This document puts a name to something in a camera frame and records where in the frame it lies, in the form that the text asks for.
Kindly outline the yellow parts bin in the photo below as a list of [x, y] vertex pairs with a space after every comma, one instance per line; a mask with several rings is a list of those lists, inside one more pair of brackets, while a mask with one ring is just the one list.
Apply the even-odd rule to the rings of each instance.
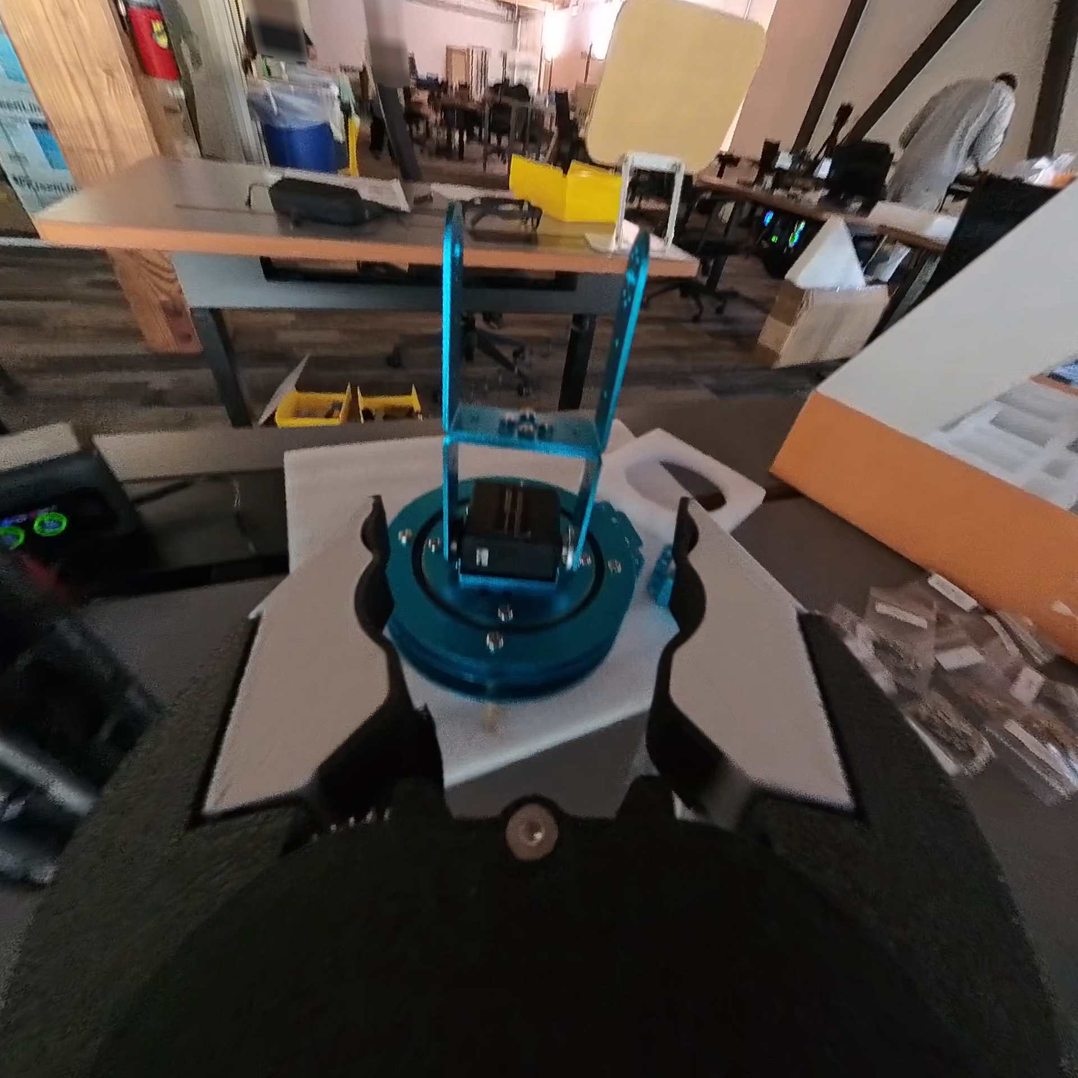
[[274, 410], [277, 428], [337, 427], [354, 420], [356, 397], [351, 385], [331, 392], [291, 389]]
[[355, 390], [360, 423], [421, 421], [424, 407], [415, 386], [402, 393], [367, 393]]

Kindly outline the yellow box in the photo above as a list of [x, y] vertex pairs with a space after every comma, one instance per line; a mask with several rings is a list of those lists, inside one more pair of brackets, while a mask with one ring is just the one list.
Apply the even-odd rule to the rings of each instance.
[[573, 161], [564, 171], [555, 165], [513, 155], [509, 189], [516, 201], [545, 217], [567, 223], [613, 224], [621, 204], [619, 172]]

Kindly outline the black device green lights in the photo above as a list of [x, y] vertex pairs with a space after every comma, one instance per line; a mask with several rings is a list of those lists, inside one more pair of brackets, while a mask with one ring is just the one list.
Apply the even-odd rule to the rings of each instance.
[[116, 572], [146, 547], [136, 505], [72, 424], [2, 430], [2, 553], [69, 582]]

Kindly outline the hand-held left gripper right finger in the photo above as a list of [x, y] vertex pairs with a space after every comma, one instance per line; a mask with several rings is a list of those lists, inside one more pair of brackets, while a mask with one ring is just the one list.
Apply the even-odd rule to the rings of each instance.
[[766, 798], [855, 811], [803, 632], [785, 588], [691, 498], [676, 514], [649, 762], [683, 813], [748, 813]]

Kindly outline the black office chair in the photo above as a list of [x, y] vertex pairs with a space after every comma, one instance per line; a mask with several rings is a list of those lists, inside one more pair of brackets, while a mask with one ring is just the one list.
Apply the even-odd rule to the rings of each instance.
[[[521, 398], [533, 396], [533, 354], [527, 344], [519, 338], [506, 335], [505, 317], [495, 313], [481, 315], [465, 314], [462, 316], [462, 359], [473, 362], [478, 355], [488, 357], [499, 369], [498, 377], [511, 378]], [[404, 360], [411, 353], [433, 349], [441, 354], [441, 331], [421, 334], [407, 334], [392, 346], [385, 357], [386, 367], [393, 370], [403, 368]]]

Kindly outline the brown cardboard box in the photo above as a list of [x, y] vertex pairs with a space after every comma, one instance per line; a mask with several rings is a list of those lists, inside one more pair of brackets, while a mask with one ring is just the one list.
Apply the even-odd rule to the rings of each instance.
[[784, 280], [755, 343], [758, 367], [846, 360], [869, 342], [890, 301], [887, 285], [803, 289]]

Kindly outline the blue plastic bin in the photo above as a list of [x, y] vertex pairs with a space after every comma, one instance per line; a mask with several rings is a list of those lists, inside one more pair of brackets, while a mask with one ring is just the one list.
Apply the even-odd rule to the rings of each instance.
[[247, 100], [273, 167], [340, 172], [343, 115], [330, 84], [258, 80], [249, 84]]

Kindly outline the white metal frame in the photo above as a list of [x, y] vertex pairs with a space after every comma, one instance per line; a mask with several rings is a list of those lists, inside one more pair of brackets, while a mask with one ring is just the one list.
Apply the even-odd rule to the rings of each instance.
[[667, 222], [663, 233], [663, 248], [671, 249], [675, 244], [675, 232], [680, 207], [680, 196], [685, 180], [685, 163], [676, 156], [634, 152], [623, 155], [620, 163], [621, 189], [619, 196], [619, 209], [616, 216], [614, 239], [616, 245], [621, 246], [624, 236], [624, 223], [627, 220], [628, 189], [632, 186], [635, 172], [651, 171], [665, 172], [673, 177], [669, 209]]

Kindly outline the pile of small screw bags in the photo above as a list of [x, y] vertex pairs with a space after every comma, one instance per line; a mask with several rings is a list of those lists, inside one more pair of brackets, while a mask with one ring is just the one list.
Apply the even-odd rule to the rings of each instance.
[[828, 618], [849, 652], [954, 776], [999, 760], [1048, 804], [1076, 799], [1076, 674], [1028, 619], [937, 573], [870, 588]]

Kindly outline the white foam insert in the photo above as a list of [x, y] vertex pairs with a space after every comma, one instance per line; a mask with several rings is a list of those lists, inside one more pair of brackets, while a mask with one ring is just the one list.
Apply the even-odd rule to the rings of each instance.
[[1077, 512], [1077, 397], [1031, 381], [926, 438], [935, 450]]

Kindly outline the white foam sheet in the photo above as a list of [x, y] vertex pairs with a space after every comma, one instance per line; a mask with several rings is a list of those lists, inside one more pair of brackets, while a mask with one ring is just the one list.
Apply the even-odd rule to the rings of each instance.
[[[664, 465], [681, 465], [711, 480], [725, 503], [711, 514], [728, 533], [763, 503], [764, 488], [743, 472], [707, 457], [672, 433], [636, 438], [614, 421], [602, 466], [599, 496], [623, 508], [642, 541], [642, 567], [632, 604], [610, 653], [586, 679], [556, 694], [489, 702], [429, 680], [402, 659], [413, 702], [436, 720], [450, 787], [622, 721], [640, 718], [654, 693], [657, 661], [676, 628], [646, 590], [663, 545], [672, 542], [680, 493]], [[441, 437], [395, 438], [288, 451], [284, 457], [290, 571], [330, 545], [381, 496], [388, 520], [440, 481]], [[642, 509], [642, 517], [634, 510]]]

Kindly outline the black bag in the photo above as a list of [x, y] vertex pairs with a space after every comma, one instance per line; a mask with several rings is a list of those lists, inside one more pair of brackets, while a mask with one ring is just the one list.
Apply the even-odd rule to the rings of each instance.
[[267, 195], [274, 212], [296, 226], [358, 229], [390, 212], [353, 188], [307, 179], [280, 178], [270, 184]]

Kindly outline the blue robot arm base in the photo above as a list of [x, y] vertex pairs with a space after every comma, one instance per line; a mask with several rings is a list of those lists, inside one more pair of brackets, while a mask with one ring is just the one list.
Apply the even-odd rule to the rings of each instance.
[[599, 487], [651, 235], [628, 247], [599, 402], [576, 415], [462, 401], [462, 203], [451, 203], [444, 227], [442, 478], [390, 526], [389, 628], [439, 685], [495, 701], [537, 697], [609, 654], [642, 565], [640, 535]]

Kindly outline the orange white cardboard box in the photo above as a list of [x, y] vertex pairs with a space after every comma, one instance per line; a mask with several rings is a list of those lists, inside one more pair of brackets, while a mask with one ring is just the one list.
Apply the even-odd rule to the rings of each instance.
[[813, 391], [772, 471], [1076, 660], [1076, 513], [944, 428], [1076, 360], [1076, 182]]

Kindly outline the wooden edged table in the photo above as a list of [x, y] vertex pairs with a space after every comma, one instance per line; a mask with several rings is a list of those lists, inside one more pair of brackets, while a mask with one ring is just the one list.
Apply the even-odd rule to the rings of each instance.
[[[294, 225], [271, 207], [285, 178], [340, 184], [389, 208], [358, 229]], [[250, 427], [224, 316], [230, 313], [355, 314], [392, 329], [393, 346], [436, 328], [442, 308], [443, 231], [450, 199], [429, 184], [229, 164], [146, 158], [77, 191], [34, 217], [51, 246], [110, 254], [160, 254], [175, 273], [202, 359], [233, 427]], [[559, 407], [579, 405], [595, 326], [618, 305], [628, 248], [606, 225], [465, 223], [464, 314], [568, 319]]]
[[898, 248], [904, 248], [915, 259], [934, 262], [950, 241], [948, 237], [924, 235], [869, 213], [811, 202], [748, 181], [721, 178], [714, 172], [699, 172], [694, 184], [730, 206], [730, 234], [775, 278], [785, 276], [831, 218], [845, 222], [867, 278]]

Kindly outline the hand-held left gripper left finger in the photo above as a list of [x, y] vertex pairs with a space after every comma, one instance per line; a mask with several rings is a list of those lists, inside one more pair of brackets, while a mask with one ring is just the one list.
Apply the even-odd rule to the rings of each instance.
[[264, 602], [206, 786], [206, 817], [285, 804], [314, 817], [388, 808], [400, 784], [442, 792], [436, 722], [389, 635], [381, 496]]

